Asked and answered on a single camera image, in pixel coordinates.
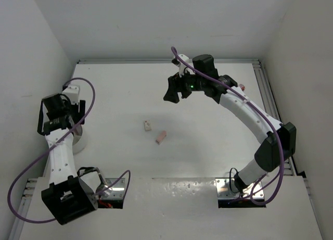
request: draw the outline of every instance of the white table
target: white table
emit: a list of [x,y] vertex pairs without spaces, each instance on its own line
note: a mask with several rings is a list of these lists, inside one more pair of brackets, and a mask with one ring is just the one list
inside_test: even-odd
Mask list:
[[[263,107],[252,64],[215,66],[220,75],[244,84],[247,95]],[[97,166],[110,178],[130,169],[130,191],[123,210],[100,209],[65,226],[25,223],[21,240],[321,239],[300,177],[286,177],[267,208],[218,209],[214,177],[226,176],[231,167],[243,168],[259,143],[231,112],[203,93],[178,104],[164,102],[167,78],[175,72],[172,64],[76,66],[74,77],[87,78],[96,88],[85,125],[89,141],[75,156],[76,168]],[[80,98],[89,104],[91,90],[80,85]],[[144,131],[144,120],[151,121],[152,131]],[[168,135],[157,145],[162,130]],[[39,195],[48,176],[37,183],[29,218],[51,217]]]

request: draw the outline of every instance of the metal frame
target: metal frame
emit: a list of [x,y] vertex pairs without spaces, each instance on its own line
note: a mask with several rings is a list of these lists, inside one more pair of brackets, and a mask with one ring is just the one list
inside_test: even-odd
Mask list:
[[[78,65],[88,64],[159,64],[170,63],[169,59],[82,59],[79,60]],[[258,59],[215,59],[214,63],[246,63],[246,64],[259,64]]]
[[[231,192],[229,188],[229,182],[233,181],[234,178],[217,178],[215,179],[215,184],[216,184],[216,190],[217,190],[217,199],[218,200],[226,200],[226,201],[231,201],[233,199],[239,198],[240,194],[239,192],[233,193]],[[241,194],[242,196],[248,196],[251,194],[251,190],[254,184],[250,184],[247,188],[243,190],[243,193]],[[253,189],[254,192],[260,190],[262,188],[261,182],[256,185],[256,187]],[[261,190],[253,195],[254,200],[258,199],[265,199],[264,197],[264,191]]]
[[[107,185],[115,182],[117,178],[105,178]],[[102,196],[102,200],[122,200],[125,194],[125,179],[122,178],[117,184],[115,184],[112,188],[110,188],[110,192],[106,191],[106,194]]]
[[[264,104],[265,111],[271,115],[273,118],[281,121],[280,114],[277,110],[276,103],[274,100],[274,95],[266,72],[264,71],[261,63],[258,61],[253,65],[253,71],[257,79],[260,95]],[[284,175],[293,176],[297,175],[295,163],[293,158],[289,158],[285,161],[285,172]]]
[[[28,214],[29,206],[31,203],[32,195],[35,190],[37,179],[28,179],[25,184],[24,192],[22,195],[22,200],[18,209],[18,213],[26,217]],[[8,240],[19,240],[21,236],[21,232],[23,229],[24,221],[15,218],[14,224],[12,225],[9,239]]]

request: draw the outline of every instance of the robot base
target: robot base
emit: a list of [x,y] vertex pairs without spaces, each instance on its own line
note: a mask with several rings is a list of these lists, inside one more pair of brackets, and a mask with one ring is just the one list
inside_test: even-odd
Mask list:
[[[229,178],[219,178],[215,179],[216,189],[217,189],[217,199],[219,201],[219,208],[252,208],[252,207],[266,207],[266,206],[258,206],[251,202],[250,198],[244,199],[241,201],[233,201],[239,197],[245,197],[250,195],[253,184],[249,185],[246,189],[243,190],[243,194],[233,193],[230,190],[229,186]],[[254,191],[260,190],[262,187],[261,183],[259,183]],[[254,194],[253,198],[258,202],[265,201],[264,192],[259,191]]]
[[[109,178],[105,178],[106,183],[112,184],[113,182],[115,182],[117,179],[109,179]],[[112,209],[122,209],[123,208],[123,204],[124,204],[124,193],[125,193],[125,179],[121,179],[117,184],[115,184],[111,189],[110,189],[110,193],[109,192],[105,192],[104,195],[102,195],[101,197],[101,201],[103,203],[107,203],[112,205]],[[100,203],[98,203],[98,209],[105,209],[106,207],[104,205],[101,205]]]
[[95,193],[78,176],[70,176],[56,185],[50,184],[42,191],[42,201],[61,225],[98,208]]

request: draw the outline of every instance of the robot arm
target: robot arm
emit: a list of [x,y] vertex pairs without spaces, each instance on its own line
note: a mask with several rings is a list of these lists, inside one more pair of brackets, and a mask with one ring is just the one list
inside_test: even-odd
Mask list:
[[[49,154],[49,188],[42,191],[42,200],[60,224],[66,224],[78,217],[97,210],[96,190],[104,186],[96,171],[87,175],[76,172],[73,156],[73,143],[82,135],[81,125],[73,134],[57,143],[84,116],[85,101],[79,100],[80,87],[69,85],[61,94],[42,99],[38,132],[44,135],[48,146],[57,146]],[[43,122],[43,104],[49,121]]]
[[[179,66],[181,63],[173,60],[172,63]],[[240,172],[234,176],[232,183],[233,191],[242,192],[251,183],[255,182],[262,175],[273,171],[279,166],[279,151],[277,141],[272,133],[271,127],[265,120],[255,111],[253,111],[246,103],[250,99],[238,86],[237,82],[228,75],[219,76],[214,66],[214,59],[211,55],[200,55],[193,58],[194,68],[205,73],[206,75],[224,82],[226,85],[235,89],[246,101],[236,96],[230,90],[218,85],[215,82],[207,80],[197,74],[182,72],[168,78],[169,88],[164,96],[164,100],[178,103],[178,93],[182,94],[182,98],[187,98],[194,91],[204,91],[206,96],[213,98],[218,104],[230,110],[237,118],[239,118],[256,136],[261,144],[254,155],[254,159],[250,161]],[[263,114],[266,114],[260,107],[254,104]],[[295,151],[296,128],[292,123],[282,124],[280,121],[267,115],[267,118],[276,129],[284,151],[284,159],[288,159]]]

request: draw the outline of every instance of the red wire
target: red wire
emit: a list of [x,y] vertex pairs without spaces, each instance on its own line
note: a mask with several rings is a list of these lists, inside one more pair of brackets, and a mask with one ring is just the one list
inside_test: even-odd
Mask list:
[[101,205],[104,205],[104,206],[107,207],[107,208],[111,208],[111,207],[112,207],[111,204],[103,202],[100,198],[99,198],[98,202],[99,202]]

